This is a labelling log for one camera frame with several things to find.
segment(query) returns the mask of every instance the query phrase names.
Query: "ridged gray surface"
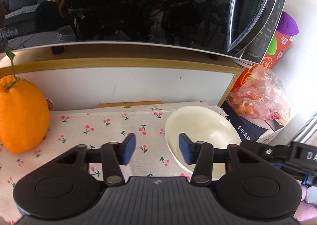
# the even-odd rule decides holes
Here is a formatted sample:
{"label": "ridged gray surface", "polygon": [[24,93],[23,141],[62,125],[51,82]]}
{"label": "ridged gray surface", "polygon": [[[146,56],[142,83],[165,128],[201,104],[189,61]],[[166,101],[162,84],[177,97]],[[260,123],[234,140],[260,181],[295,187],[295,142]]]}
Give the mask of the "ridged gray surface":
{"label": "ridged gray surface", "polygon": [[292,218],[259,222],[234,216],[207,188],[194,187],[184,177],[131,177],[121,187],[106,190],[87,212],[61,221],[23,217],[18,225],[296,225]]}

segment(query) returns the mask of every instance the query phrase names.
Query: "cream-colored bowl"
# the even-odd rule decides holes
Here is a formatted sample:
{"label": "cream-colored bowl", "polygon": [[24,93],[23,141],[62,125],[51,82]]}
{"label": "cream-colored bowl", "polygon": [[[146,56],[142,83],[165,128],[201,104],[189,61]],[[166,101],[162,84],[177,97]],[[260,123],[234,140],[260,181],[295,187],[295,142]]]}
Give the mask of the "cream-colored bowl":
{"label": "cream-colored bowl", "polygon": [[[176,162],[190,173],[194,171],[195,164],[188,165],[180,152],[180,133],[186,133],[193,142],[208,142],[214,148],[226,149],[228,144],[239,145],[241,142],[237,131],[220,114],[201,106],[179,108],[166,121],[165,139]],[[214,163],[212,179],[217,180],[224,174],[224,163]]]}

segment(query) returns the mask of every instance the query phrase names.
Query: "green leaf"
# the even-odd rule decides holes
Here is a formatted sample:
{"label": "green leaf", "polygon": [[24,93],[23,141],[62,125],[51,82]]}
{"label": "green leaf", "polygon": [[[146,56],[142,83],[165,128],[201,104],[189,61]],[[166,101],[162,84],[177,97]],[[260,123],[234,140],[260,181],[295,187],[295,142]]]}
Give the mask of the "green leaf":
{"label": "green leaf", "polygon": [[11,62],[13,62],[13,58],[15,57],[15,54],[8,48],[5,48],[4,51],[9,57],[9,59],[11,60]]}

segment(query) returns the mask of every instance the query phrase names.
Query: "microwave oven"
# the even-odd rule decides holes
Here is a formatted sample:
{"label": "microwave oven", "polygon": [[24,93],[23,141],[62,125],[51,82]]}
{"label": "microwave oven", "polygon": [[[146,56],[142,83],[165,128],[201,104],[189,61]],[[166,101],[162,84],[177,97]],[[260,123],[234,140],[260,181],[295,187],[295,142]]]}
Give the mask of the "microwave oven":
{"label": "microwave oven", "polygon": [[[26,0],[8,0],[8,11],[14,10],[11,6],[22,6],[22,1]],[[20,11],[16,10],[5,16],[0,38],[8,40],[12,49],[98,40],[191,49],[261,63],[285,0],[37,0],[36,3],[33,8],[23,6],[28,9],[26,14],[18,13],[16,17],[14,13]],[[29,20],[24,22],[21,15],[28,15]]]}

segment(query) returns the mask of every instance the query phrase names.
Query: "microwave handle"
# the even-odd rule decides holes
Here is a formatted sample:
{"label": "microwave handle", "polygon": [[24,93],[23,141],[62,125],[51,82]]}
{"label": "microwave handle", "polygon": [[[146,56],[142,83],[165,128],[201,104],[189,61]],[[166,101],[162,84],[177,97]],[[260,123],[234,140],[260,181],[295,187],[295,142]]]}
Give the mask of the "microwave handle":
{"label": "microwave handle", "polygon": [[243,0],[231,0],[229,6],[229,21],[227,25],[227,52],[237,46],[241,40],[248,34],[248,32],[254,27],[255,23],[259,20],[262,12],[264,11],[268,0],[262,0],[260,3],[260,7],[256,12],[256,15],[252,19],[252,21],[247,25],[244,31],[240,35],[236,35],[236,31],[238,30],[238,19],[240,14],[240,6]]}

